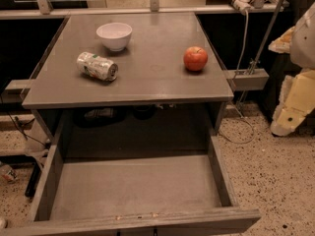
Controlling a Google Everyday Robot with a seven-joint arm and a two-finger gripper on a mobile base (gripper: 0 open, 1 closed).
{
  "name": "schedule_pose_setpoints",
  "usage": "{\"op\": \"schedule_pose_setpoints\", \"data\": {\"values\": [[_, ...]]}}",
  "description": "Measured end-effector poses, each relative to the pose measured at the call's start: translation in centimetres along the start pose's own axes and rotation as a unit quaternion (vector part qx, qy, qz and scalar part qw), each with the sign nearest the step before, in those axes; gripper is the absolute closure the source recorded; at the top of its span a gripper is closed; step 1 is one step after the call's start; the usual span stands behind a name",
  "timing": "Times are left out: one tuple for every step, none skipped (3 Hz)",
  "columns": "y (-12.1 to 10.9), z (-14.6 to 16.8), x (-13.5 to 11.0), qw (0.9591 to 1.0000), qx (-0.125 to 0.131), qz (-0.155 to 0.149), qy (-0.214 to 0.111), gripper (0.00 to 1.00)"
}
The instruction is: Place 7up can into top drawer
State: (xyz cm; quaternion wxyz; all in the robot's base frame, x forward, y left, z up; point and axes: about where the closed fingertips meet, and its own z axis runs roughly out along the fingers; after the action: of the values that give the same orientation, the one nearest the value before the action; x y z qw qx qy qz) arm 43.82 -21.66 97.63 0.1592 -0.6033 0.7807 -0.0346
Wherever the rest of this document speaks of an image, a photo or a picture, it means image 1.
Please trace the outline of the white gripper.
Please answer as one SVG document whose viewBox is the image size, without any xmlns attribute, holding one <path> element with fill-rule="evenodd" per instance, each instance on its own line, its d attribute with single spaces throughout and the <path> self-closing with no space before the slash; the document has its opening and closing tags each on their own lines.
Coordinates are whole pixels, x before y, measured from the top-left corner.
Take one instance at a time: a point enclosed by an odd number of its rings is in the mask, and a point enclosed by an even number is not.
<svg viewBox="0 0 315 236">
<path fill-rule="evenodd" d="M 315 3 L 295 27 L 273 40 L 268 49 L 277 53 L 290 52 L 290 60 L 294 64 L 315 69 Z M 295 77 L 285 76 L 279 101 L 273 115 L 271 132 L 276 136 L 287 136 L 315 109 L 315 71 L 302 70 Z"/>
</svg>

